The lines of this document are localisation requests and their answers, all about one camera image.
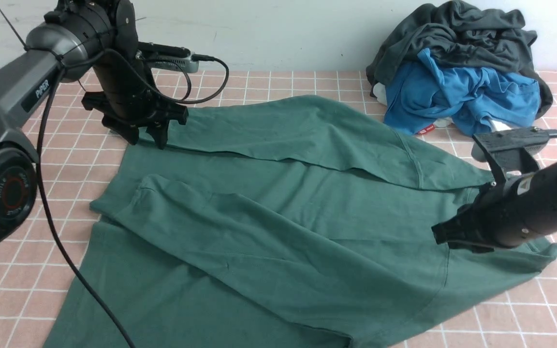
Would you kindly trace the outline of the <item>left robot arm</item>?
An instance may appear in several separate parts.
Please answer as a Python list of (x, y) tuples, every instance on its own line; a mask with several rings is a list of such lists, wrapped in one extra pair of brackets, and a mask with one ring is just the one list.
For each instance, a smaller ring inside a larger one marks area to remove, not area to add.
[(24, 53), (0, 68), (0, 242), (29, 216), (37, 198), (38, 151), (22, 127), (61, 83), (93, 69), (102, 90), (82, 105), (129, 144), (141, 128), (164, 148), (171, 121), (185, 125), (181, 101), (161, 95), (150, 68), (157, 58), (191, 58), (188, 49), (138, 40), (129, 0), (60, 0), (24, 41)]

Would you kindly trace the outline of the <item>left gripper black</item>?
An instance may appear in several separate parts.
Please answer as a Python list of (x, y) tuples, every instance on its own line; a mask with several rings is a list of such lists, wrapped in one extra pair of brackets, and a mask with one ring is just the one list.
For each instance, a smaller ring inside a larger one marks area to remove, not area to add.
[(146, 128), (156, 147), (163, 150), (168, 143), (169, 124), (187, 124), (187, 106), (158, 91), (143, 62), (106, 49), (93, 68), (102, 90), (86, 92), (82, 106), (127, 126), (115, 127), (114, 132), (130, 145), (137, 145), (138, 129)]

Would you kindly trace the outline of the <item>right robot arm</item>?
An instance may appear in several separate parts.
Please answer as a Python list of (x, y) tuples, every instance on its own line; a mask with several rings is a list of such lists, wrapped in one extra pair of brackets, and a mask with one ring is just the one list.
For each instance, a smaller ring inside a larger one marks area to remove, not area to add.
[(506, 183), (482, 186), (473, 203), (432, 227), (451, 249), (512, 249), (557, 232), (557, 163)]

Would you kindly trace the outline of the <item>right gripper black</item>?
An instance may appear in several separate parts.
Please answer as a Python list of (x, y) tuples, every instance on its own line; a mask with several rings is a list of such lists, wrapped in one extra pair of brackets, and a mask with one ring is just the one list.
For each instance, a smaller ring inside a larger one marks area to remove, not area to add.
[(526, 194), (529, 179), (510, 179), (504, 183), (483, 185), (472, 202), (460, 207), (455, 216), (433, 225), (438, 245), (488, 253), (495, 249), (513, 249), (550, 235), (550, 227), (535, 215), (520, 212), (518, 199)]

